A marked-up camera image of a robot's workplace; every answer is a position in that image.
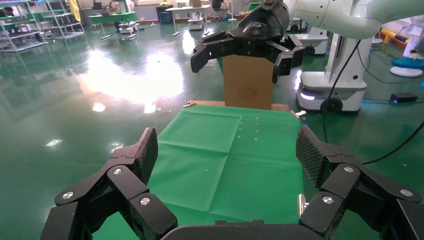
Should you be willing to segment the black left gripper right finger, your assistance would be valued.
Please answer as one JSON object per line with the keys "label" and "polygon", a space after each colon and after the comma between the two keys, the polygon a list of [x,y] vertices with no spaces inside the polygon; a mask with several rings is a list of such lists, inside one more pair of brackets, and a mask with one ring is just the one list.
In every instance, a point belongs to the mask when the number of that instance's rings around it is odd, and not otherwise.
{"label": "black left gripper right finger", "polygon": [[297,134],[295,155],[317,193],[298,197],[299,223],[328,240],[351,211],[382,240],[424,237],[422,196],[361,164],[347,149],[321,141],[307,126]]}

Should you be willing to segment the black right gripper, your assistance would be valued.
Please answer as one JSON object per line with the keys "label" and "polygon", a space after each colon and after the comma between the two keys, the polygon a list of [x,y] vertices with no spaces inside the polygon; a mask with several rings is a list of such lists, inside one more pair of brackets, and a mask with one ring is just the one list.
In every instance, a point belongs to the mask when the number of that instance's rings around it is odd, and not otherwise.
{"label": "black right gripper", "polygon": [[197,40],[190,58],[198,73],[209,60],[231,55],[264,57],[274,64],[272,83],[303,63],[305,47],[296,35],[283,36],[291,21],[282,1],[265,1],[246,15],[234,30],[218,31]]}

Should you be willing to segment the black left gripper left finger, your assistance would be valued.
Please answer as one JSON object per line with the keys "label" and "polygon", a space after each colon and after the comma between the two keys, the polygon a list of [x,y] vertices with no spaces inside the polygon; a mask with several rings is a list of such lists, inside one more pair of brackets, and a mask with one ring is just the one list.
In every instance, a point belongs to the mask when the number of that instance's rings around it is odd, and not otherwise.
{"label": "black left gripper left finger", "polygon": [[135,144],[116,149],[100,170],[55,197],[41,239],[91,240],[115,213],[139,239],[162,239],[178,220],[148,187],[157,157],[157,132],[148,127]]}

